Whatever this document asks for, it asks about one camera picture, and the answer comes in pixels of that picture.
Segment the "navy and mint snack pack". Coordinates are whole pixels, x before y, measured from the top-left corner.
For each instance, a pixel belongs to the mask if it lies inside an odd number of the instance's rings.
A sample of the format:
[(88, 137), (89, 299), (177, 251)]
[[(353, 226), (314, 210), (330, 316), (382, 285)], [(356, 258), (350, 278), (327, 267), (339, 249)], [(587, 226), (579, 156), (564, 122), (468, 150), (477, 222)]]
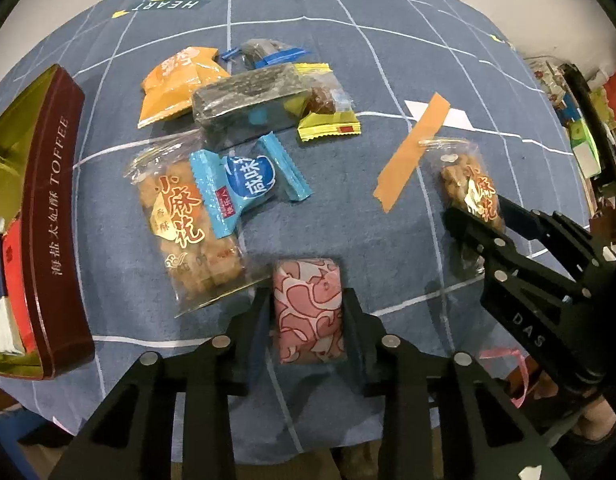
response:
[(0, 359), (2, 356), (23, 356), (26, 353), (6, 290), (2, 250), (4, 232), (5, 220), (0, 217)]

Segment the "yellow candy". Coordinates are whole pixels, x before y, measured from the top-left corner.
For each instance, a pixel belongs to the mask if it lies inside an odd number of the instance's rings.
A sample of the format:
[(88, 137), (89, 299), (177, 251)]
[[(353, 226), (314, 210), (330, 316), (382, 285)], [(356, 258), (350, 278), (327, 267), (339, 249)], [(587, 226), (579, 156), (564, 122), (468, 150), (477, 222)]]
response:
[(306, 143), (336, 136), (358, 136), (361, 126), (354, 102), (328, 63), (292, 63), (304, 93), (284, 103), (297, 120), (299, 140)]

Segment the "blue checked tablecloth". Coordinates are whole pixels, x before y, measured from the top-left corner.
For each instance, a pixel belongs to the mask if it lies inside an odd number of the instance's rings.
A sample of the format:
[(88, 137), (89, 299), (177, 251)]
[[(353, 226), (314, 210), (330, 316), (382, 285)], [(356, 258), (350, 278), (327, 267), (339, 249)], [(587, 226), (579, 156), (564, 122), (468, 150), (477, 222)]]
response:
[(376, 179), (413, 124), (412, 102), (435, 93), (468, 115), (497, 191), (582, 226), (589, 211), (566, 137), (532, 71), (485, 15), (459, 0), (208, 0), (201, 9), (112, 14), (145, 0), (103, 0), (55, 29), (0, 81), (0, 115), (52, 64), (84, 92), (76, 160), (77, 262), (94, 360), (52, 380), (0, 378), (28, 410), (76, 431), (142, 352), (174, 356), (224, 330), (245, 294), (181, 314), (138, 194), (124, 177), (158, 136), (189, 117), (139, 129), (148, 72), (187, 47), (224, 49), (252, 38), (305, 48), (331, 65), (360, 114), (361, 133), (279, 140), (312, 194), (269, 200), (240, 223), (246, 255), (264, 263), (327, 256), (366, 312), (426, 353), (511, 348), (461, 272), (442, 224), (442, 200), (416, 170), (386, 214)]

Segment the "gold and maroon toffee tin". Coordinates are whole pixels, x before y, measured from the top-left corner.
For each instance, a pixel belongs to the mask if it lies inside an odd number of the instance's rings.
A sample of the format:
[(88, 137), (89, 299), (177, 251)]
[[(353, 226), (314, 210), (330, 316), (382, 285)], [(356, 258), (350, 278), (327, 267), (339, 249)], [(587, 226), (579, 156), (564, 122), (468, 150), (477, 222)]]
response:
[(73, 166), (84, 92), (53, 64), (0, 116), (0, 217), (22, 222), (22, 265), (36, 348), (2, 356), (0, 376), (45, 380), (92, 359), (77, 278)]

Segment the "light blue salty candy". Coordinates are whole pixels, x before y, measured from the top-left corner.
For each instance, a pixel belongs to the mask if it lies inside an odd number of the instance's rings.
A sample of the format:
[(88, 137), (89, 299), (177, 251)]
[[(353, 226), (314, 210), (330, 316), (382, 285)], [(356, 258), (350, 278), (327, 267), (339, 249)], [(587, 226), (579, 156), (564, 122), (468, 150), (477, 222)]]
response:
[(218, 238), (232, 235), (244, 212), (273, 196), (300, 203), (312, 194), (305, 177), (273, 132), (261, 136), (249, 155), (221, 156), (197, 150), (190, 154), (189, 163)]

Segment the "orange tape strip right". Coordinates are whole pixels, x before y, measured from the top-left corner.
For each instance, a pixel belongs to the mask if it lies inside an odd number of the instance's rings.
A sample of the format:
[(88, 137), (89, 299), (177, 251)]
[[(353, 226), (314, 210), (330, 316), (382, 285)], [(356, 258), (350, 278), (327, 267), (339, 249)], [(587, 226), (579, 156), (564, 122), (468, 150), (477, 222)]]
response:
[(410, 130), (378, 175), (373, 196), (380, 202), (386, 214), (393, 209), (413, 171), (419, 167), (425, 143), (432, 140), (442, 128), (449, 111), (450, 103), (435, 93), (427, 103), (421, 119)]

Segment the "blue ended dark candy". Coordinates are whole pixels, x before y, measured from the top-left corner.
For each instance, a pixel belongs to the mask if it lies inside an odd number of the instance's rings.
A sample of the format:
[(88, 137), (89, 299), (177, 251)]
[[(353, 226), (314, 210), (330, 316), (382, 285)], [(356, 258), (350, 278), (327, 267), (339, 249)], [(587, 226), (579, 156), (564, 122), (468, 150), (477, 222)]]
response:
[(276, 64), (294, 63), (308, 53), (304, 48), (284, 44), (279, 40), (250, 39), (238, 47), (220, 53), (219, 57), (239, 70), (258, 70)]

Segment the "red snack packet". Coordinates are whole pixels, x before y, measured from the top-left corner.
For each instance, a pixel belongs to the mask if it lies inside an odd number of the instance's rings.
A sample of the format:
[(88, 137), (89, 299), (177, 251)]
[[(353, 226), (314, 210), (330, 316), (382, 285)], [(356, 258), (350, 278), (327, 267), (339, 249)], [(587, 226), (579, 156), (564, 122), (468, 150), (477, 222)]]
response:
[(31, 327), (30, 316), (24, 287), (22, 265), (22, 222), (15, 217), (2, 237), (3, 272), (5, 287), (11, 304), (11, 310), (20, 340), (26, 353), (36, 348), (35, 335)]

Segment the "clear fried twist snack bag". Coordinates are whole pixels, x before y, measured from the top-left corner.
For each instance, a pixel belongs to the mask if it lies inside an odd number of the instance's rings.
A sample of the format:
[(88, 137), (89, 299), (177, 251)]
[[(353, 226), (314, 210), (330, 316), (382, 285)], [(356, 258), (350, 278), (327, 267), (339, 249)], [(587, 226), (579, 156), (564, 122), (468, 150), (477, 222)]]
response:
[(181, 314), (268, 278), (268, 269), (245, 255), (236, 235), (219, 238), (212, 229), (190, 163), (202, 147), (193, 132), (160, 139), (137, 154), (124, 173), (137, 189)]

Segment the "orange snack packet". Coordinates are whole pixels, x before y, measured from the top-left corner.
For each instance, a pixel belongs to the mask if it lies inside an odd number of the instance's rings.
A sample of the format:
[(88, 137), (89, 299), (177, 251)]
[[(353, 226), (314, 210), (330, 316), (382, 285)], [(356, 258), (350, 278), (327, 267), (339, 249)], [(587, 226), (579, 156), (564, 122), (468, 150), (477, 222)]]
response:
[(138, 128), (175, 118), (192, 110), (194, 92), (230, 74), (218, 64), (212, 47), (186, 47), (155, 66), (143, 79)]

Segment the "pink patterned candy block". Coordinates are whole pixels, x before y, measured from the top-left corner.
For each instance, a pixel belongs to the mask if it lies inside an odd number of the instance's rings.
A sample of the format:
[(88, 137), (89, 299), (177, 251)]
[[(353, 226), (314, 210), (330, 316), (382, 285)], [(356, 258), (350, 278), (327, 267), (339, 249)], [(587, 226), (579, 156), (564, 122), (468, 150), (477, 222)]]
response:
[(344, 356), (343, 287), (334, 260), (279, 261), (273, 301), (282, 364), (327, 363)]

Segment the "pink ribbon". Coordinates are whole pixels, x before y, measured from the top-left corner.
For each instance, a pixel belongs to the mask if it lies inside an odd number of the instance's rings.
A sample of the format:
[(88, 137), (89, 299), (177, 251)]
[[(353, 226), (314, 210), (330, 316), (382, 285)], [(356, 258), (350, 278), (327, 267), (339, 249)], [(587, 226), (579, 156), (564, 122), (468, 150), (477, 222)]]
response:
[(529, 389), (529, 370), (523, 352), (511, 348), (494, 348), (479, 352), (481, 361), (514, 359), (516, 367), (506, 378), (508, 395), (516, 408), (521, 408)]

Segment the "small fried twist snack bag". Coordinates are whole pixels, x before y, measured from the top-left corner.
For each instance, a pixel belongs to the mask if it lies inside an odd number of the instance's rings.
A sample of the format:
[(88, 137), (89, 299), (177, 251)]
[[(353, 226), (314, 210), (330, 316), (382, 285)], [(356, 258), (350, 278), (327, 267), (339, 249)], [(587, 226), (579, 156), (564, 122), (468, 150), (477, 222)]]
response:
[(433, 138), (419, 144), (423, 169), (444, 205), (463, 209), (503, 232), (497, 189), (478, 145), (462, 138)]

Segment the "cluttered shelf items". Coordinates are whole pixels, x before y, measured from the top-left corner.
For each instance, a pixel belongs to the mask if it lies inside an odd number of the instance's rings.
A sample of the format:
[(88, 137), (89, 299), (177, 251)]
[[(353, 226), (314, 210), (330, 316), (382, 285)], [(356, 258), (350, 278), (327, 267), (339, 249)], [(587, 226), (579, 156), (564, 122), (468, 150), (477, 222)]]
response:
[(606, 85), (594, 86), (578, 67), (554, 56), (525, 58), (565, 131), (584, 186), (589, 216), (616, 211), (616, 118)]

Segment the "dark seaweed snack bag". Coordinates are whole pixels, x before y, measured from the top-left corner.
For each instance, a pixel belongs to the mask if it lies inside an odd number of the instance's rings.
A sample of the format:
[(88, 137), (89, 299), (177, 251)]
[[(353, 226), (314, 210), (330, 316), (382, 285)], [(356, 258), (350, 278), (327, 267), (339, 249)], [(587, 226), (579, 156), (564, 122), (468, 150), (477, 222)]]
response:
[(198, 88), (192, 113), (207, 130), (266, 133), (296, 126), (311, 95), (310, 83), (293, 64), (285, 63)]

